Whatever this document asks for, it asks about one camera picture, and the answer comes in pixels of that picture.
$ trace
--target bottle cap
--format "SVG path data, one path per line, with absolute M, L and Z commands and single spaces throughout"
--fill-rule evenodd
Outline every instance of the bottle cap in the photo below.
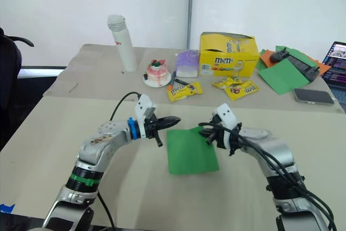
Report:
M 125 18 L 120 15 L 108 16 L 108 28 L 114 32 L 124 30 L 126 28 Z

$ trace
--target water bottle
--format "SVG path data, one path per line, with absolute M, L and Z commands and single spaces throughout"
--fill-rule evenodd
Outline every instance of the water bottle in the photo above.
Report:
M 120 15 L 108 16 L 108 27 L 113 33 L 113 38 L 118 47 L 125 70 L 135 71 L 138 68 L 138 62 L 132 46 L 129 30 L 125 24 L 125 18 Z

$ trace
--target yellow box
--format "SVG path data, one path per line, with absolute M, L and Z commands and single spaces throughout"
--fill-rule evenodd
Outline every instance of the yellow box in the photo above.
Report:
M 260 54 L 254 37 L 203 32 L 199 43 L 199 74 L 250 77 Z

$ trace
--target pen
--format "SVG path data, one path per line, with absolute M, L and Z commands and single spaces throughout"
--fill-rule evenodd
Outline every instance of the pen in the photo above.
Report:
M 173 84 L 174 84 L 174 80 L 175 80 L 176 75 L 177 75 L 177 72 L 174 71 L 174 72 L 172 73 L 171 81 L 169 82 L 169 85 L 168 85 L 168 90 L 169 90 L 169 91 L 171 91 L 172 88 L 173 88 Z
M 175 79 L 175 82 L 178 82 L 178 83 L 185 85 L 185 86 L 190 85 L 190 83 L 187 83 L 186 81 L 178 80 L 177 78 Z

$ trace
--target smartphone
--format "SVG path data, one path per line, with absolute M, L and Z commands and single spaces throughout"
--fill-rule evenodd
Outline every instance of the smartphone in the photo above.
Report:
M 311 90 L 311 89 L 294 89 L 293 93 L 298 102 L 308 104 L 324 104 L 333 105 L 334 101 L 326 91 Z

